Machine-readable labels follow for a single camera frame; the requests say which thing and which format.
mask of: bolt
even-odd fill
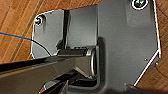
[[[141,8],[146,4],[146,0],[135,0],[134,5],[136,8]]]
[[[143,9],[148,4],[148,0],[133,0],[132,7],[136,10]]]
[[[145,58],[145,59],[144,59],[144,61],[148,61],[148,59],[147,59],[147,58]]]
[[[35,23],[36,25],[41,25],[41,24],[42,24],[42,18],[37,17],[37,18],[34,20],[34,23]]]

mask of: blue cable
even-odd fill
[[[30,38],[26,38],[26,37],[22,37],[22,36],[18,36],[18,35],[3,33],[3,32],[0,32],[0,34],[33,41],[34,43],[36,43],[37,45],[39,45],[40,47],[42,47],[42,48],[48,53],[49,56],[51,56],[50,52],[49,52],[43,45],[41,45],[40,43],[38,43],[38,42],[35,41],[35,40],[32,40],[32,39],[30,39]]]

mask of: wire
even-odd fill
[[[39,45],[40,47],[42,47],[42,48],[48,53],[49,56],[51,56],[51,54],[50,54],[50,52],[47,50],[47,48],[45,48],[43,45],[41,45],[39,42],[37,42],[37,41],[35,41],[35,40],[32,40],[32,39],[30,39],[30,38],[26,38],[26,37],[22,37],[22,36],[18,36],[18,35],[3,33],[3,32],[0,32],[0,34],[7,35],[7,36],[12,36],[12,37],[17,37],[17,38],[21,38],[21,39],[26,39],[26,40],[29,40],[29,41],[33,41],[34,43],[36,43],[37,45]]]

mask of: gray surface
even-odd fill
[[[97,43],[97,7],[88,6],[70,10],[71,20],[67,35],[67,46],[91,46]]]
[[[63,10],[55,10],[42,14],[46,17],[40,26],[34,25],[33,39],[42,44],[51,55],[56,51],[56,45],[63,36]],[[49,56],[39,45],[32,43],[32,54],[34,58]]]
[[[131,7],[131,0],[100,2],[98,43],[99,76],[103,83],[87,91],[87,88],[70,89],[68,94],[102,94],[106,90],[121,92],[125,90],[125,83],[137,81],[158,50],[152,0],[141,11]]]

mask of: screw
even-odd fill
[[[34,20],[34,23],[35,23],[36,25],[41,25],[41,24],[42,24],[42,18],[37,17],[37,18]]]
[[[133,0],[132,7],[136,10],[143,9],[148,4],[148,0]]]
[[[145,58],[145,59],[144,59],[144,61],[148,61],[148,59],[147,59],[147,58]]]

